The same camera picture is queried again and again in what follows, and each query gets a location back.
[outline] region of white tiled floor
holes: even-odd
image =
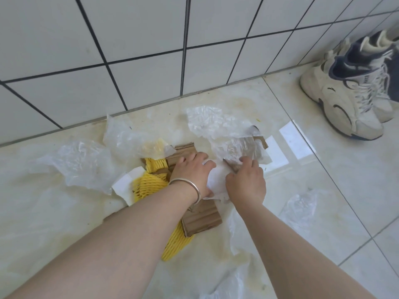
[[[209,142],[189,131],[186,108],[213,105],[252,121],[267,138],[272,159],[265,170],[264,205],[279,215],[291,197],[318,193],[313,220],[298,233],[334,263],[342,264],[378,299],[394,298],[399,293],[394,271],[399,251],[398,219],[395,221],[399,215],[398,122],[387,123],[386,134],[374,142],[343,138],[300,90],[298,77],[306,68],[124,115],[137,129],[162,136],[172,145],[194,141],[197,150],[211,157]],[[0,175],[4,177],[0,189],[3,196],[13,198],[0,201],[0,298],[99,225],[108,214],[106,206],[120,203],[115,194],[67,187],[59,174],[30,175],[26,169],[28,160],[70,139],[101,143],[104,130],[105,122],[100,121],[0,149]],[[212,293],[230,271],[245,264],[250,264],[245,297],[275,298],[258,256],[250,254],[253,244],[242,221],[234,216],[230,204],[218,204],[218,208],[224,223],[197,235],[172,260],[160,262],[144,298],[198,298]],[[232,223],[240,231],[235,234],[238,238],[231,238]],[[244,251],[234,255],[231,246]]]

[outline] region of white wall tile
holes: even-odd
[[[97,67],[9,86],[62,127],[124,111],[105,67]]]
[[[243,41],[187,50],[183,94],[225,85]]]
[[[182,52],[110,65],[128,109],[180,95]]]
[[[399,273],[399,218],[374,239],[394,270]]]
[[[399,278],[374,241],[345,261],[341,268],[379,299],[397,299]]]
[[[0,80],[102,63],[75,0],[0,0]]]
[[[399,6],[399,0],[382,0],[371,14],[394,11]]]
[[[0,144],[56,129],[51,121],[0,86]]]
[[[294,29],[313,0],[263,0],[250,36]]]
[[[329,25],[294,31],[267,72],[298,65]]]
[[[366,16],[381,0],[353,0],[338,21]]]
[[[187,46],[245,37],[261,0],[191,0]]]
[[[359,25],[356,26],[354,30],[348,35],[351,39],[351,42],[360,39],[361,37],[370,34],[374,28],[376,28],[386,17],[389,16],[389,13],[384,15],[374,15],[372,17],[365,18]]]
[[[246,40],[229,82],[264,74],[290,33],[278,33]]]
[[[81,0],[107,61],[183,48],[186,0]]]
[[[352,0],[315,0],[298,27],[334,22]]]
[[[328,50],[333,49],[346,35],[356,27],[362,19],[334,23],[326,31],[320,40],[313,46],[309,53],[303,58],[300,64],[313,62],[323,57]]]
[[[380,31],[383,29],[395,28],[395,26],[396,27],[399,26],[399,12],[394,12],[388,18],[386,18],[386,20],[384,20],[380,25],[378,25],[373,30],[373,33],[376,33],[377,31]]]

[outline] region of silver bangle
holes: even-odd
[[[198,194],[197,201],[196,201],[195,203],[193,203],[193,204],[190,206],[190,208],[192,208],[192,207],[195,206],[197,203],[199,203],[199,201],[201,200],[201,192],[198,190],[197,186],[196,186],[192,181],[189,181],[188,179],[185,179],[185,178],[173,178],[173,179],[168,183],[168,185],[170,185],[170,184],[171,184],[172,182],[174,182],[174,181],[184,181],[184,182],[186,182],[186,183],[192,185],[193,188],[197,191],[197,194]]]

